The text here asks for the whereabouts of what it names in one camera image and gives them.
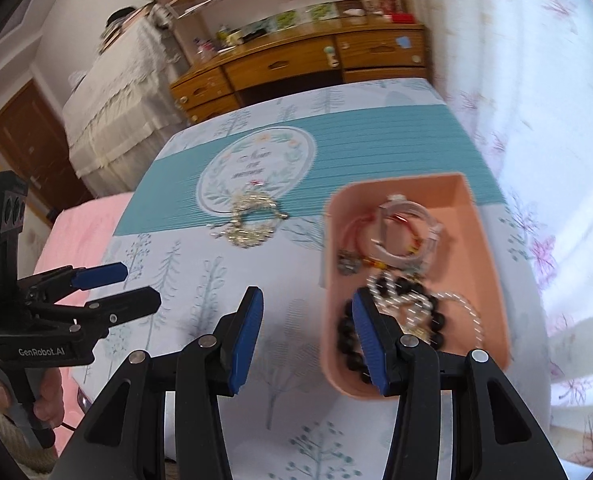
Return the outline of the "left hand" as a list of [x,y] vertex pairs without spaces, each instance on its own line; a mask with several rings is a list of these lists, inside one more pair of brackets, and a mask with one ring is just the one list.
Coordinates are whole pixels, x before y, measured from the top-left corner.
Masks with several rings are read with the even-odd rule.
[[[39,397],[34,403],[34,414],[51,428],[60,426],[64,419],[62,377],[57,368],[48,368],[42,375]],[[0,412],[7,415],[11,405],[11,396],[0,381]]]

